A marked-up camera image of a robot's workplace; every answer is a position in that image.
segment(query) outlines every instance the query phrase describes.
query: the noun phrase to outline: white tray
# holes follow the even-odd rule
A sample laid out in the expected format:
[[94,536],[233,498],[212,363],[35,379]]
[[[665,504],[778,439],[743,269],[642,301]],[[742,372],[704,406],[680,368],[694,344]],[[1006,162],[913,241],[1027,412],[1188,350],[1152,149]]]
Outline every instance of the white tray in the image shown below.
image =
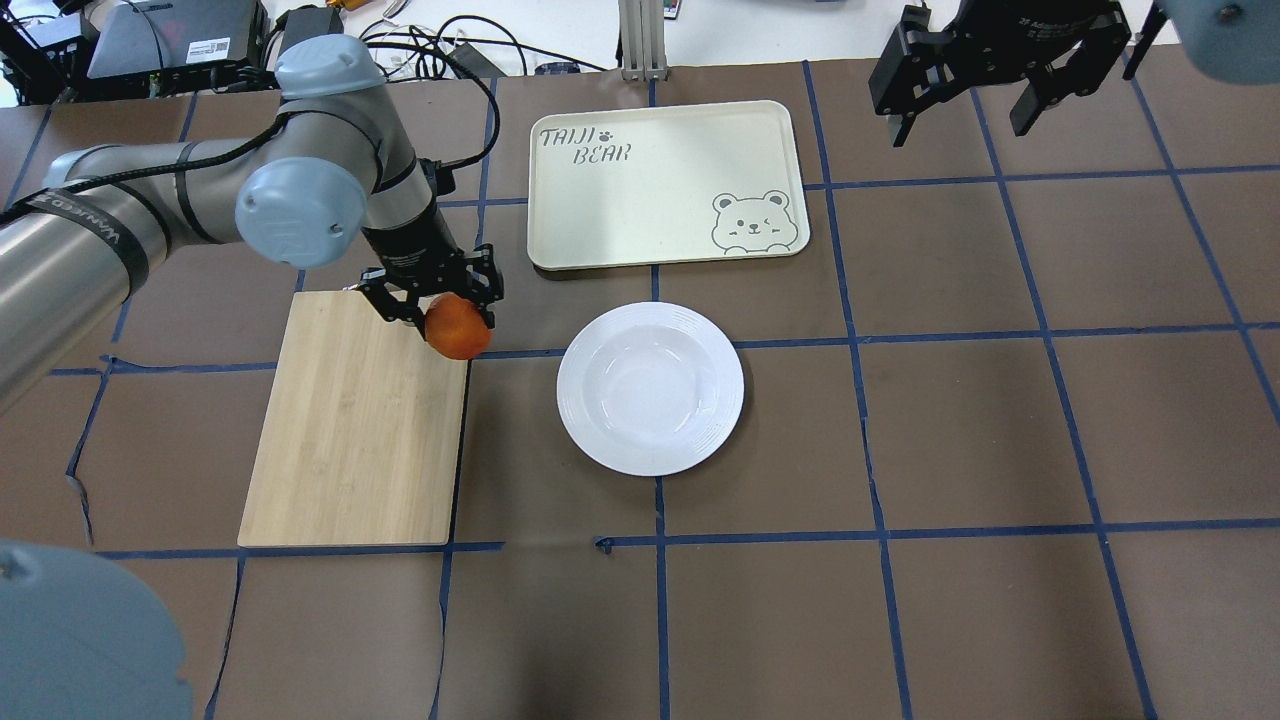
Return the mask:
[[791,114],[772,100],[548,115],[530,132],[529,259],[548,270],[795,255]]

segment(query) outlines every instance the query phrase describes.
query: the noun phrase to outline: white plate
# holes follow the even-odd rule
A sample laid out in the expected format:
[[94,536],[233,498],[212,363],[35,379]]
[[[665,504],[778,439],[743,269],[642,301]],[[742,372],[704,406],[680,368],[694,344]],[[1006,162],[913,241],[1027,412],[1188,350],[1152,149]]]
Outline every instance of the white plate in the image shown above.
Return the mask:
[[539,268],[781,258],[808,242],[791,114],[772,100],[548,115],[530,132]]
[[570,437],[593,460],[628,475],[669,475],[705,460],[733,430],[742,365],[707,318],[636,302],[577,333],[556,397]]

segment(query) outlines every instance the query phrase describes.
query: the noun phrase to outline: bear ear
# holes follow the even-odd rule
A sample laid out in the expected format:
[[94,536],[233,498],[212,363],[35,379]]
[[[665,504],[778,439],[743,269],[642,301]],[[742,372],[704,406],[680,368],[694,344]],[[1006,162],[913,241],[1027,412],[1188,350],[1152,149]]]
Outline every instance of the bear ear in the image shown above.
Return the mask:
[[791,200],[781,190],[771,190],[765,192],[763,200],[768,200],[769,202],[773,202],[774,205],[781,205],[782,208],[786,208],[787,205],[791,204]]

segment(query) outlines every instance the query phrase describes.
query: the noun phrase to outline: orange fruit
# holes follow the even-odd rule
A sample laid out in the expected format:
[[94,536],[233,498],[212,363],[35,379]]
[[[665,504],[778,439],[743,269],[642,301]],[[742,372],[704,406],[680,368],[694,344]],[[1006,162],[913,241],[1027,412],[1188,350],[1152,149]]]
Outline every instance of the orange fruit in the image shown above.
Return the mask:
[[484,352],[493,331],[468,300],[445,292],[426,309],[426,343],[451,360],[471,360]]

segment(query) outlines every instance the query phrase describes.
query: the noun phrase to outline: cutting board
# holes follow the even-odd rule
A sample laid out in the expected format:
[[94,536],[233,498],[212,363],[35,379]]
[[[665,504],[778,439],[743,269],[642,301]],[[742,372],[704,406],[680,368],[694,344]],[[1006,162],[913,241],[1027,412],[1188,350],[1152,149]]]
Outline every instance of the cutting board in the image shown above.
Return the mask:
[[358,292],[298,292],[243,547],[448,542],[467,364]]

